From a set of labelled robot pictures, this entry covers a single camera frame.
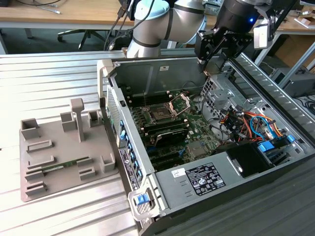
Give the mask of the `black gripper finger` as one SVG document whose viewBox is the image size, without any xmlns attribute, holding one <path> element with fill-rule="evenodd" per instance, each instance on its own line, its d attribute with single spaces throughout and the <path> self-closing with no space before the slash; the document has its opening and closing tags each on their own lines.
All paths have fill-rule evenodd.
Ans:
<svg viewBox="0 0 315 236">
<path fill-rule="evenodd" d="M 219 74 L 222 39 L 226 29 L 200 30 L 196 34 L 194 52 L 198 58 L 200 72 Z"/>
<path fill-rule="evenodd" d="M 251 42 L 251 35 L 225 35 L 221 44 L 220 69 L 227 61 L 237 58 Z"/>
</svg>

